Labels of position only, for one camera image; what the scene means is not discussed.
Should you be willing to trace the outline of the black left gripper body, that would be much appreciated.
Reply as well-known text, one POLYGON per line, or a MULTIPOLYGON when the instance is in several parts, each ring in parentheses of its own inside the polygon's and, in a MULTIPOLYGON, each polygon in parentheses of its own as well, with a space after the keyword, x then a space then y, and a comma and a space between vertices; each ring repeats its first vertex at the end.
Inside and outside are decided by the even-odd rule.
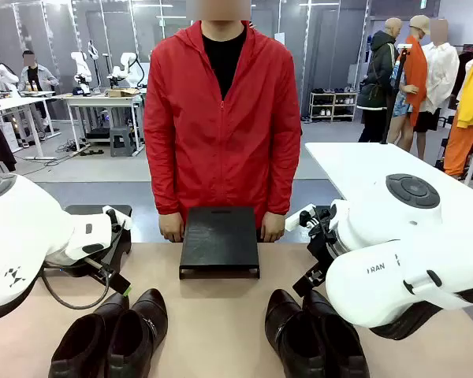
POLYGON ((49 269, 60 269, 73 277, 89 276, 93 272, 98 272, 98 269, 88 264, 84 258, 74 260, 65 251, 47 255, 43 266, 49 269))

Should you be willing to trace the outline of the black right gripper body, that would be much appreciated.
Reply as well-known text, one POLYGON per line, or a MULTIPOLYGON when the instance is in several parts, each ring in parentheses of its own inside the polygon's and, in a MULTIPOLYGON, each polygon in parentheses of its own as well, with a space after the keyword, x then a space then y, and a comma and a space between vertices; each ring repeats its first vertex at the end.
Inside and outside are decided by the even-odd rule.
POLYGON ((317 260, 314 270, 327 272, 333 261, 338 257, 334 249, 337 238, 332 232, 321 225, 315 225, 309 232, 310 242, 307 250, 317 260))

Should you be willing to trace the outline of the person's left hand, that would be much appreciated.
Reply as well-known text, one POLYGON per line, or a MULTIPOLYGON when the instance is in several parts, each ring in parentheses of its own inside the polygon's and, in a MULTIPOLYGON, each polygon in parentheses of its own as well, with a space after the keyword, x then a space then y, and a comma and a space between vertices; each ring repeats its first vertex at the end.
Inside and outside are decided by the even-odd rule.
POLYGON ((274 243, 285 233, 285 216, 266 212, 262 219, 260 239, 263 243, 274 243))

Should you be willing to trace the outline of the person's right hand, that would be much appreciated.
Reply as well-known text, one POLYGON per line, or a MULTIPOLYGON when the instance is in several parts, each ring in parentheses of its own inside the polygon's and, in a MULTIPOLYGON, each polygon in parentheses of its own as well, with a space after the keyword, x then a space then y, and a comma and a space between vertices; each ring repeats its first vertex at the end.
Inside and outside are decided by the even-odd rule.
POLYGON ((184 221, 180 213, 158 216, 158 226, 165 240, 181 243, 184 238, 184 221))

